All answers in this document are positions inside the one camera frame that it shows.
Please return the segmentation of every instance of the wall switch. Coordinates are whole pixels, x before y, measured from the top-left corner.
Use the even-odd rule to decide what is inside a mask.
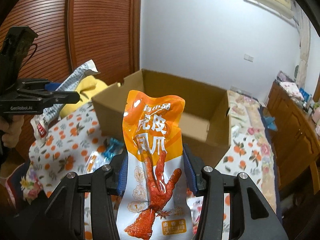
[[[244,59],[253,62],[253,57],[249,56],[248,54],[244,54]]]

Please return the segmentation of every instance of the orange and white snack package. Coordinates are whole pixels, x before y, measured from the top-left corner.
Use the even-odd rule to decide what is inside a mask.
[[[129,92],[123,118],[128,174],[119,206],[121,240],[192,239],[179,120],[185,101]]]

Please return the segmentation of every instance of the cardboard box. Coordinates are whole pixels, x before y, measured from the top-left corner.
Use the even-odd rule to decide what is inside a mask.
[[[124,141],[123,113],[130,90],[150,97],[182,97],[186,104],[179,122],[183,143],[206,165],[215,167],[230,147],[227,91],[191,79],[142,69],[114,83],[92,98],[104,134]]]

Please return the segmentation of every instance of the silver screw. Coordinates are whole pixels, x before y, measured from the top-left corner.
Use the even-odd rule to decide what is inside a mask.
[[[246,173],[244,173],[244,172],[241,172],[241,173],[239,174],[239,177],[240,177],[241,179],[246,179],[246,178],[248,177],[248,174],[246,174]]]
[[[105,165],[102,166],[102,170],[103,171],[108,171],[110,169],[111,169],[111,166],[109,164],[105,164]]]
[[[68,179],[73,179],[74,177],[76,176],[76,173],[75,172],[69,172],[68,174],[67,174],[67,178]]]
[[[206,172],[211,172],[211,171],[213,171],[213,168],[212,168],[211,166],[205,166],[203,169],[204,169],[204,171],[206,171]]]

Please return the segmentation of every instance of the yellow cloth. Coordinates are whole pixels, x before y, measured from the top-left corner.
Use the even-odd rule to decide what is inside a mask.
[[[105,82],[96,79],[94,76],[88,76],[80,81],[76,88],[76,92],[80,94],[80,101],[76,104],[66,104],[61,112],[60,117],[64,118],[72,112],[76,111],[79,107],[86,104],[93,96],[106,89],[108,86]]]

